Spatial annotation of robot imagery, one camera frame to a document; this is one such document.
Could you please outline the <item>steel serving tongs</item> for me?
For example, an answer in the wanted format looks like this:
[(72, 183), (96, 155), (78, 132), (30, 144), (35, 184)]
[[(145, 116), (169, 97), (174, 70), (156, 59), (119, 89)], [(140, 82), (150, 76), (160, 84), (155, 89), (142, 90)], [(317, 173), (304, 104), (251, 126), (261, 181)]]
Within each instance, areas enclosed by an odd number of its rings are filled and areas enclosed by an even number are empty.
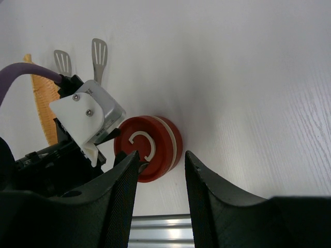
[[(64, 76), (72, 76), (72, 64), (70, 56), (62, 50), (54, 50), (53, 52), (56, 67), (60, 74)], [(108, 46), (107, 43), (99, 38), (92, 39), (92, 63), (94, 70), (94, 80), (101, 85), (103, 72), (108, 61)]]

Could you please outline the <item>red round lid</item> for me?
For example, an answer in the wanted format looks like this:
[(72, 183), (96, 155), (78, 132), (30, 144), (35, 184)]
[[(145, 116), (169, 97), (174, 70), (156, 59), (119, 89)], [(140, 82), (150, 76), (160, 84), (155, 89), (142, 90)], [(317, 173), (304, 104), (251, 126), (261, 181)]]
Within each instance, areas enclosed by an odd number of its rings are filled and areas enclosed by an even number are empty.
[(183, 140), (176, 125), (162, 116), (137, 116), (125, 120), (121, 134), (114, 139), (114, 153), (139, 152), (141, 162), (148, 163), (138, 182), (155, 181), (173, 170), (183, 153)]

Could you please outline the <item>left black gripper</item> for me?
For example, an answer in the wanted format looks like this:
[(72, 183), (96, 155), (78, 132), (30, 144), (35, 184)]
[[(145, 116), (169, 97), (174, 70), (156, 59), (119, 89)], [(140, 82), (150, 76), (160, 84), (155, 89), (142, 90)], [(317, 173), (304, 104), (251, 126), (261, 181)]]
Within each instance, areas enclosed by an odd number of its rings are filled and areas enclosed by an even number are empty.
[[(59, 86), (60, 98), (72, 95), (83, 82), (74, 75), (63, 77)], [(99, 151), (96, 167), (85, 157), (79, 146), (55, 117), (57, 139), (37, 152), (15, 160), (9, 145), (1, 140), (1, 197), (9, 193), (33, 192), (43, 197), (63, 196), (102, 175), (106, 158)], [(121, 131), (115, 128), (103, 143), (115, 139)]]

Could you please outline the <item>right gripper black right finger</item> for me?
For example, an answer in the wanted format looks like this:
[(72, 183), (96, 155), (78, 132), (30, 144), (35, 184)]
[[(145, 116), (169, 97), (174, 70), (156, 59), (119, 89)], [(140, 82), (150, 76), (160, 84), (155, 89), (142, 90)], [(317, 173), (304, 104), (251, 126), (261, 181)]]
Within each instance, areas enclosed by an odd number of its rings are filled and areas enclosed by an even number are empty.
[(330, 247), (330, 197), (249, 193), (185, 153), (195, 247)]

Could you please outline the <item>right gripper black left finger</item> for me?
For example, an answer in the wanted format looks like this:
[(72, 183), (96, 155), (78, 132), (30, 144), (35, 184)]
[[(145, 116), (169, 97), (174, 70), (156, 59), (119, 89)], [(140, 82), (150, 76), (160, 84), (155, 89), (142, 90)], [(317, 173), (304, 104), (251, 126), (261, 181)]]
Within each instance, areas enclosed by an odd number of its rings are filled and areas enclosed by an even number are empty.
[(132, 152), (65, 197), (1, 192), (1, 247), (127, 247), (139, 161)]

